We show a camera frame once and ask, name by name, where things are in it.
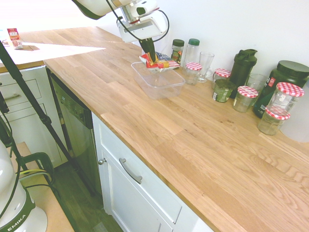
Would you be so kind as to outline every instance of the green lid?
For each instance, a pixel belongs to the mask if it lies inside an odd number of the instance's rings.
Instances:
[[[215,81],[215,83],[219,88],[228,88],[228,89],[237,88],[237,86],[233,82],[230,82],[229,80],[226,79],[218,79]]]
[[[288,60],[281,60],[277,65],[277,70],[287,76],[306,78],[309,76],[309,67],[300,63]]]
[[[238,54],[236,54],[234,61],[237,64],[243,66],[254,66],[257,62],[257,58],[254,56],[257,51],[254,49],[240,50]]]
[[[199,40],[197,39],[190,39],[189,40],[190,45],[199,46]]]
[[[173,40],[173,45],[177,47],[183,47],[184,46],[184,41],[183,40]]]

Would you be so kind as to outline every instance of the small box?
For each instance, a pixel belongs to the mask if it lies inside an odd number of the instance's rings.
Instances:
[[[16,28],[8,28],[8,33],[10,36],[10,39],[8,39],[8,43],[10,46],[12,46],[14,49],[21,49],[23,48],[23,44],[21,42],[21,39],[19,37],[19,34],[17,32]]]
[[[135,81],[151,99],[172,98],[180,94],[185,80],[174,70],[153,73],[142,62],[133,63]]]

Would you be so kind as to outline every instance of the black shaker bottle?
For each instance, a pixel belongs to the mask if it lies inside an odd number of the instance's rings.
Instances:
[[[243,86],[253,68],[257,62],[257,58],[254,56],[257,51],[254,49],[240,50],[234,58],[234,65],[230,75],[230,81],[237,87]],[[235,98],[237,94],[237,88],[233,90],[230,98]]]

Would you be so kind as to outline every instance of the stainless steel dishwasher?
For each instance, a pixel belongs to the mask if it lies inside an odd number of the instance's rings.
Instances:
[[[50,74],[50,81],[55,90],[60,121],[61,118],[64,121],[64,125],[63,122],[61,124],[68,151],[82,169],[85,181],[91,188],[90,193],[101,194],[91,111],[53,73]]]

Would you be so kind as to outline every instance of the snack bag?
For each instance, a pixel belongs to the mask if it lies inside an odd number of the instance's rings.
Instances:
[[[175,69],[180,65],[173,61],[169,56],[156,52],[156,61],[152,61],[149,53],[140,56],[140,60],[146,65],[146,67],[153,73],[165,72],[167,70]]]
[[[8,28],[8,33],[10,36],[10,39],[8,40],[9,45],[12,46],[14,49],[23,48],[17,29]]]

